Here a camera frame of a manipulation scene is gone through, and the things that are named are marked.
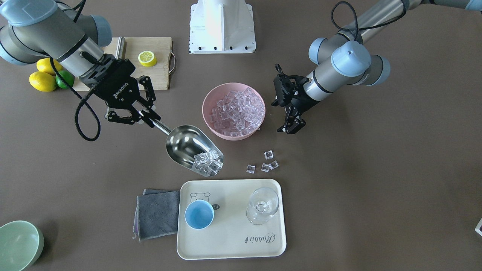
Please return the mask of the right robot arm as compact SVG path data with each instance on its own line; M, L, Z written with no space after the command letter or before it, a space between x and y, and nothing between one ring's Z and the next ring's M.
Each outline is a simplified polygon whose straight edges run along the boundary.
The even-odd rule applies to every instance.
M7 0L1 15L8 21L1 29L1 57L7 62L27 65L53 57L105 101L108 121L154 127L161 119L150 78L132 77L129 60L102 50L112 37L103 17L81 16L75 23L73 10L53 0Z

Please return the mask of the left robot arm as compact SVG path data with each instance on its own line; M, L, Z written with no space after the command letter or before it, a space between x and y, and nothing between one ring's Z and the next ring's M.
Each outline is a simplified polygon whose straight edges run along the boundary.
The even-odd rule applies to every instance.
M307 76L287 75L275 65L275 100L272 106L285 108L285 120L277 132L295 134L306 122L302 114L344 85L372 86L383 83L390 74L389 61L369 54L364 43L408 10L426 4L425 0L381 0L354 21L339 26L332 38L317 38L308 56L317 67Z

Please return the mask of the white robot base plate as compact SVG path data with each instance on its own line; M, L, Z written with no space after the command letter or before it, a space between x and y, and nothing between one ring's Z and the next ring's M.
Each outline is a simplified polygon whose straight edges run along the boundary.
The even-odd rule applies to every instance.
M191 5L188 52L244 54L256 50L253 7L244 0L199 0Z

